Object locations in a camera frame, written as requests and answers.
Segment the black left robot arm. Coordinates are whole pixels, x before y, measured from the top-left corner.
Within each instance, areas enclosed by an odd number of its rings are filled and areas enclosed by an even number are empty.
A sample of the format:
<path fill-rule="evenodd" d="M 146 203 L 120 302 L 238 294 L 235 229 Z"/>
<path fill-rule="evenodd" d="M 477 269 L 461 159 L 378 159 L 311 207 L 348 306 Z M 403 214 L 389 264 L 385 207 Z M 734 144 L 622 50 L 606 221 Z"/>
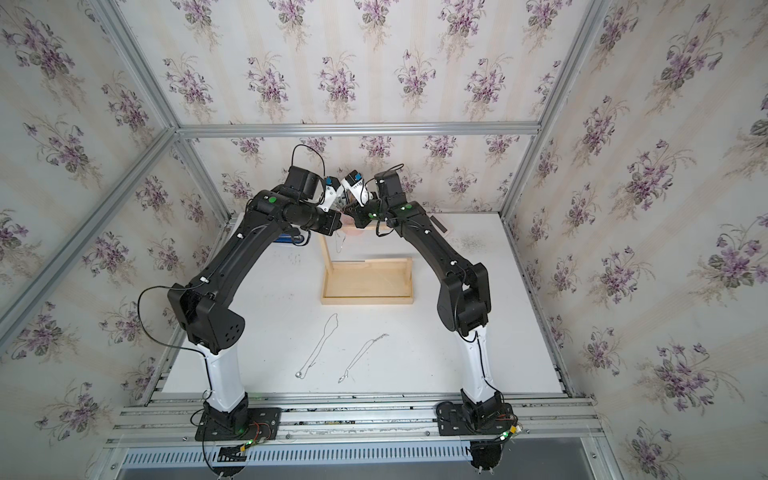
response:
<path fill-rule="evenodd" d="M 185 285 L 166 287 L 170 307 L 190 343 L 186 349 L 199 355 L 205 371 L 197 441 L 240 439 L 258 428 L 236 348 L 246 321 L 230 305 L 261 255 L 280 236 L 303 247 L 312 234 L 330 236 L 341 228 L 341 214 L 333 205 L 343 191 L 337 178 L 290 164 L 281 184 L 248 200 L 235 231 L 196 276 Z"/>

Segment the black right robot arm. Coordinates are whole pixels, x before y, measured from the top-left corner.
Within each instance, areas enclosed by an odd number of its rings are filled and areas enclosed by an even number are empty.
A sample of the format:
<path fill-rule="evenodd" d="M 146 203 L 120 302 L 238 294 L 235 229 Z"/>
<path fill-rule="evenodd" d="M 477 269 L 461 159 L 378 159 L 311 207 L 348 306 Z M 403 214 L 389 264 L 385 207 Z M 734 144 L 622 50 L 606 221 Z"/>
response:
<path fill-rule="evenodd" d="M 458 338 L 463 359 L 461 404 L 456 414 L 438 416 L 445 424 L 461 420 L 472 434 L 495 432 L 500 442 L 518 431 L 518 419 L 504 394 L 494 385 L 487 347 L 487 324 L 492 310 L 487 268 L 471 263 L 444 238 L 438 223 L 416 201 L 410 201 L 398 171 L 391 167 L 373 177 L 376 191 L 356 170 L 341 184 L 350 198 L 344 213 L 359 229 L 373 223 L 408 242 L 426 261 L 439 282 L 436 310 L 444 327 Z"/>

